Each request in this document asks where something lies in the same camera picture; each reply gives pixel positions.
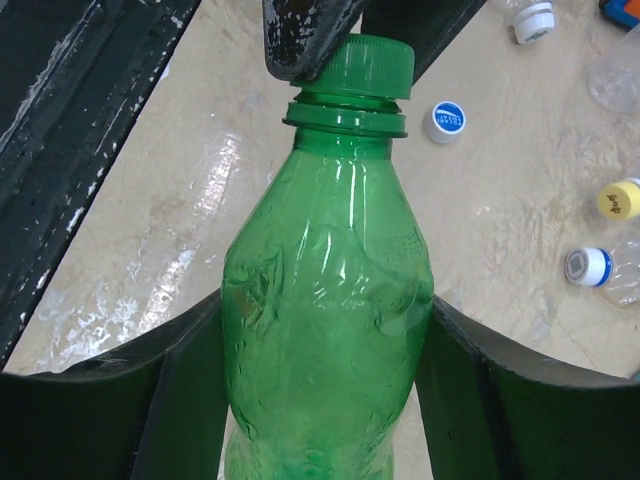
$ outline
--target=ridged cap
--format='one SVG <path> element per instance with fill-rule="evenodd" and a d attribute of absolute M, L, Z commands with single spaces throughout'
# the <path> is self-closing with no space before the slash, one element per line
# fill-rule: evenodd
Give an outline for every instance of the ridged cap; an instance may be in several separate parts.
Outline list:
<path fill-rule="evenodd" d="M 309 92 L 408 100 L 414 62 L 413 49 L 405 43 L 350 34 L 318 79 L 292 85 Z"/>

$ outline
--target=floor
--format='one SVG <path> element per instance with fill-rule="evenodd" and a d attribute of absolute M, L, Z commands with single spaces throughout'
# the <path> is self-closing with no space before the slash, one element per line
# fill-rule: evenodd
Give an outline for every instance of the floor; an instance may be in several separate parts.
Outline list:
<path fill-rule="evenodd" d="M 595 211 L 636 161 L 637 118 L 598 106 L 586 68 L 621 37 L 597 2 L 558 0 L 558 29 L 514 44 L 491 5 L 416 85 L 394 161 L 429 243 L 437 293 L 545 354 L 612 375 L 640 366 L 640 317 L 566 283 L 574 246 L 612 246 L 638 223 Z M 189 308 L 287 155 L 295 90 L 267 74 L 259 0 L 203 0 L 7 367 L 61 371 Z M 424 114 L 466 109 L 436 145 Z M 396 434 L 397 479 L 430 478 L 417 400 Z"/>

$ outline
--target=blue and white bottle cap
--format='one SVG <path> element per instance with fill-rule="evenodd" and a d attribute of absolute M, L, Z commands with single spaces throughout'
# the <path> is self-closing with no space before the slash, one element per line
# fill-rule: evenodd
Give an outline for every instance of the blue and white bottle cap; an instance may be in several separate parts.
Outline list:
<path fill-rule="evenodd" d="M 564 273 L 571 283 L 601 287 L 611 278 L 611 255 L 601 248 L 579 248 L 567 255 Z"/>
<path fill-rule="evenodd" d="M 450 143 L 462 133 L 467 125 L 467 117 L 460 105 L 440 102 L 424 117 L 424 132 L 438 143 Z"/>

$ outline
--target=green bottle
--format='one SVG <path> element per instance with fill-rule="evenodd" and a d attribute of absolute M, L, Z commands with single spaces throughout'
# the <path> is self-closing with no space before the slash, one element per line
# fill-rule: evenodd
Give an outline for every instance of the green bottle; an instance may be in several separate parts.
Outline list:
<path fill-rule="evenodd" d="M 227 253 L 227 480 L 391 480 L 431 310 L 426 244 L 391 164 L 413 50 L 351 35 L 289 105 L 284 163 Z"/>

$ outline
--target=scratched black surface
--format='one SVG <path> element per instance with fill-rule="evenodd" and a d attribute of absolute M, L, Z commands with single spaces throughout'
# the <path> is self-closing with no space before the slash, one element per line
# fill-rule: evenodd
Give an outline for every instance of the scratched black surface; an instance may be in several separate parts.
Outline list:
<path fill-rule="evenodd" d="M 0 369 L 199 3 L 0 9 Z"/>

